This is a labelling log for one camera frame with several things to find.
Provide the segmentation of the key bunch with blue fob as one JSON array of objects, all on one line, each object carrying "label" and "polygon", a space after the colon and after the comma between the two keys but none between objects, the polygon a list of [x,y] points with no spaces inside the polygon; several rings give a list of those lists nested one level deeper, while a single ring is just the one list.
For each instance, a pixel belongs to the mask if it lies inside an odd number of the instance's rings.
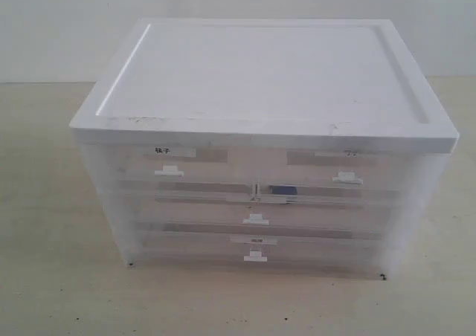
[{"label": "key bunch with blue fob", "polygon": [[271,194],[279,196],[295,196],[298,194],[298,189],[295,186],[288,185],[270,185]]}]

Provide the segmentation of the small drawer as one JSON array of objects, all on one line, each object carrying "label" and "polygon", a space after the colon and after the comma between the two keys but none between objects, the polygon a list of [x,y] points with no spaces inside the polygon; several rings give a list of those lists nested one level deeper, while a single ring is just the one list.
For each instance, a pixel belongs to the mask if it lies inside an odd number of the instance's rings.
[{"label": "small drawer", "polygon": [[319,152],[269,149],[257,159],[262,185],[397,191],[404,184],[410,155],[359,151]]},{"label": "small drawer", "polygon": [[200,193],[253,193],[253,159],[242,149],[126,146],[113,161],[131,188]]}]

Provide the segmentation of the white translucent drawer cabinet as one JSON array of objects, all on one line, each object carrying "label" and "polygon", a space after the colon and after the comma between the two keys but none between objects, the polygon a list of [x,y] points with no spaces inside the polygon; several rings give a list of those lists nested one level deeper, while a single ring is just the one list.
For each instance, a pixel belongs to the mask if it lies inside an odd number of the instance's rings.
[{"label": "white translucent drawer cabinet", "polygon": [[[143,19],[70,122],[114,241],[128,266],[147,262],[321,269],[384,280],[419,224],[459,135],[393,23],[382,19]],[[297,187],[271,194],[131,188],[113,161],[126,146],[410,155],[397,191]],[[261,204],[401,204],[367,268],[251,265],[140,255],[120,196]]]}]

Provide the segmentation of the top right small drawer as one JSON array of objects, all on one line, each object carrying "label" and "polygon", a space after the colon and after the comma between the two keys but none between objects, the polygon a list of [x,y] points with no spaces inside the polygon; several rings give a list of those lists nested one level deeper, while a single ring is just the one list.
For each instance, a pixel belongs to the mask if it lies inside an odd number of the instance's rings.
[{"label": "top right small drawer", "polygon": [[319,152],[269,149],[257,159],[262,185],[397,191],[404,184],[410,155],[359,151]]}]

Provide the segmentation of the top left small drawer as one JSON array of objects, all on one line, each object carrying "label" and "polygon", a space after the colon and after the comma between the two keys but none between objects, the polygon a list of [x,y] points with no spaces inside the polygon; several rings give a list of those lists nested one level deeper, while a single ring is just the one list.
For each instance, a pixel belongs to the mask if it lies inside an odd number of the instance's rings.
[{"label": "top left small drawer", "polygon": [[200,193],[253,193],[253,159],[242,149],[126,146],[113,161],[131,188]]}]

